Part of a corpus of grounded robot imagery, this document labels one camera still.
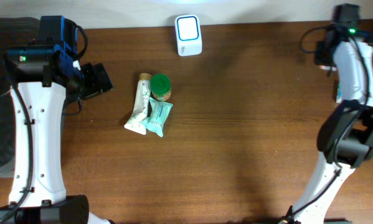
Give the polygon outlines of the white floral tube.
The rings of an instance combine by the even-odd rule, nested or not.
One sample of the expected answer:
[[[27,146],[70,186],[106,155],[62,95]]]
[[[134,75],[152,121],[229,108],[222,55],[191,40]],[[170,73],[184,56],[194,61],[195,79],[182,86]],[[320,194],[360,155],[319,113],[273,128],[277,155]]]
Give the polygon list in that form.
[[[133,111],[124,125],[125,129],[142,135],[146,134],[146,128],[142,121],[148,116],[149,98],[151,95],[151,78],[152,76],[148,73],[140,73]]]

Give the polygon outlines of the green lid jar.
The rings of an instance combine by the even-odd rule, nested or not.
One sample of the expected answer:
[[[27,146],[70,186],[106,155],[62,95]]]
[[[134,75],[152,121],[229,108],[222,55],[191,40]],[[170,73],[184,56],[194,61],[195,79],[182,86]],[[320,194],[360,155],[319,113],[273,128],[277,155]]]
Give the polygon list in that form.
[[[167,75],[159,73],[152,77],[151,92],[158,101],[167,101],[171,97],[171,82]]]

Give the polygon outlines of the teal wet wipes pack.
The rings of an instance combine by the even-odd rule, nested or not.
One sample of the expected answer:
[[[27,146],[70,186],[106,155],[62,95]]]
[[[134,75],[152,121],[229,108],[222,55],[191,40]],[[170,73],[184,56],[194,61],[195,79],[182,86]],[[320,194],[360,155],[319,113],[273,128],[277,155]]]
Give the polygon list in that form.
[[[148,118],[142,120],[143,126],[151,132],[156,133],[159,137],[163,137],[164,124],[173,107],[172,103],[158,101],[154,98],[149,98],[151,105],[151,114]]]

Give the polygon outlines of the orange small tissue pack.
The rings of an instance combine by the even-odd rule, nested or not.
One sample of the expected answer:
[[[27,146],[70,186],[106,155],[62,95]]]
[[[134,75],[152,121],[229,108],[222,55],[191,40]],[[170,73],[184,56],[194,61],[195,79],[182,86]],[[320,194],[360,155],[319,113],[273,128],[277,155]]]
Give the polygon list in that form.
[[[327,65],[320,65],[319,68],[325,71],[336,71],[337,70],[335,66],[327,66]]]

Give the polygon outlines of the small teal gum box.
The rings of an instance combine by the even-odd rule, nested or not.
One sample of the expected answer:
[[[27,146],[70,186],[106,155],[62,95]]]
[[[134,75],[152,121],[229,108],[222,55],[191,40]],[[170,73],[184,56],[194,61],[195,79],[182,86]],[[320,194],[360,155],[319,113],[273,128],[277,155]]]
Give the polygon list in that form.
[[[336,103],[341,103],[342,102],[342,96],[341,96],[341,86],[338,83],[336,85],[336,98],[335,98]]]

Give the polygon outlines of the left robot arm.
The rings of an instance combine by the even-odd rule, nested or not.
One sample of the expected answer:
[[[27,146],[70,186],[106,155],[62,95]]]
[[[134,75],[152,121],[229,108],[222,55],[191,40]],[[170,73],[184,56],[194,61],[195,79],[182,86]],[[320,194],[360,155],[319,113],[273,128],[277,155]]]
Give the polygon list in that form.
[[[43,16],[35,42],[4,54],[15,112],[14,179],[0,223],[103,223],[84,195],[67,195],[61,169],[65,107],[110,91],[102,64],[80,65],[81,26]]]

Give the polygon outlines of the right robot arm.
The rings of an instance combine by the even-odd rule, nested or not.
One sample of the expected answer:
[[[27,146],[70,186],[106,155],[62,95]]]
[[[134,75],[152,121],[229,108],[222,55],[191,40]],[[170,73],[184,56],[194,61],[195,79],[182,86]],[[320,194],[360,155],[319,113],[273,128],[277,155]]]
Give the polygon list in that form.
[[[280,223],[325,223],[343,183],[373,157],[373,38],[359,26],[358,5],[335,6],[312,52],[316,65],[338,71],[341,102],[319,130],[318,161],[304,193]]]

